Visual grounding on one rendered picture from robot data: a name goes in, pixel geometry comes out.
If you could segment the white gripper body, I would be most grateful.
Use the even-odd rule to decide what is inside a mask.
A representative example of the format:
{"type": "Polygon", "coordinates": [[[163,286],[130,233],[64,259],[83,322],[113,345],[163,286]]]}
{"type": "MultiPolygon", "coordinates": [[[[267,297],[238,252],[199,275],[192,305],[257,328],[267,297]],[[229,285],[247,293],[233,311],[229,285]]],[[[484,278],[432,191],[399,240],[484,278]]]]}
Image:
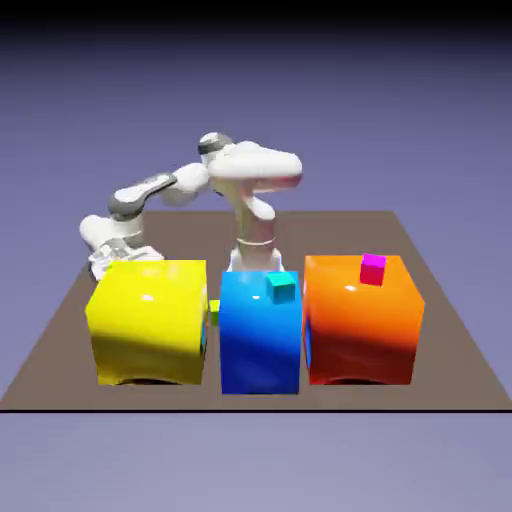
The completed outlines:
{"type": "Polygon", "coordinates": [[[100,281],[116,261],[160,261],[163,259],[164,256],[150,246],[137,249],[102,246],[89,256],[88,261],[93,277],[96,281],[100,281]]]}

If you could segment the small cyan cube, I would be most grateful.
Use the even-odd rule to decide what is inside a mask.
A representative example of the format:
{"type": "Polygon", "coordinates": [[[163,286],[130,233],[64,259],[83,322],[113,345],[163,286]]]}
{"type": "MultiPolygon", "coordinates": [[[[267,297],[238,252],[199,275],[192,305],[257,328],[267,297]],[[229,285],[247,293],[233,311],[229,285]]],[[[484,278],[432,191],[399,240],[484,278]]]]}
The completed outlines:
{"type": "Polygon", "coordinates": [[[296,282],[290,272],[268,272],[265,281],[267,294],[274,304],[293,302],[295,300],[296,282]]]}

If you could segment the small magenta cube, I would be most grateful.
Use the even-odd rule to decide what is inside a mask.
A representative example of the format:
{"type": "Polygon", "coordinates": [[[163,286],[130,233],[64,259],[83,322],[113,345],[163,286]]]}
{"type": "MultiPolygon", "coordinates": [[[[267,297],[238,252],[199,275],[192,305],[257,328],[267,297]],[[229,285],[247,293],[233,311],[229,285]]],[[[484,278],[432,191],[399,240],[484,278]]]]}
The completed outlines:
{"type": "Polygon", "coordinates": [[[360,265],[360,283],[381,287],[384,281],[386,265],[386,256],[364,253],[360,265]]]}

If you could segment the large yellow box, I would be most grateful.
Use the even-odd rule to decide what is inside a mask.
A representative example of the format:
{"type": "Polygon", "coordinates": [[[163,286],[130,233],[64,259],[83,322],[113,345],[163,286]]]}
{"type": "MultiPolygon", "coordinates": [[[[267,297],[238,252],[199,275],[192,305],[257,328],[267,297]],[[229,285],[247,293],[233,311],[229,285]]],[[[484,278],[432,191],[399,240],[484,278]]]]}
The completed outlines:
{"type": "Polygon", "coordinates": [[[201,383],[208,328],[204,260],[116,261],[85,315],[99,384],[201,383]]]}

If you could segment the large blue box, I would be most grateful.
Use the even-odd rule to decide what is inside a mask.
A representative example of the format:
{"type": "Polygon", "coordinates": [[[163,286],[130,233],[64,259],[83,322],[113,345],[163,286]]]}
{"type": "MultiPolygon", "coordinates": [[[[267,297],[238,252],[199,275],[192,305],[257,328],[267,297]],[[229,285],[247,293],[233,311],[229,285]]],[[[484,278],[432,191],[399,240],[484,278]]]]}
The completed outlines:
{"type": "Polygon", "coordinates": [[[298,273],[295,300],[274,304],[266,289],[272,271],[222,275],[219,312],[221,390],[231,395],[299,392],[302,297],[298,273]]]}

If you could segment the large orange box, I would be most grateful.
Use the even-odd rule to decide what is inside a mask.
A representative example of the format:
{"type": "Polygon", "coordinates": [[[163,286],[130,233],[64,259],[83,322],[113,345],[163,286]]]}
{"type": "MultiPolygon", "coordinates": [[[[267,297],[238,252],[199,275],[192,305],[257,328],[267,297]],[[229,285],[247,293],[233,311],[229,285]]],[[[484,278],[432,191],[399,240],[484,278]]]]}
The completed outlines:
{"type": "Polygon", "coordinates": [[[425,302],[398,255],[381,287],[361,284],[363,255],[307,255],[303,332],[309,382],[411,383],[425,302]]]}

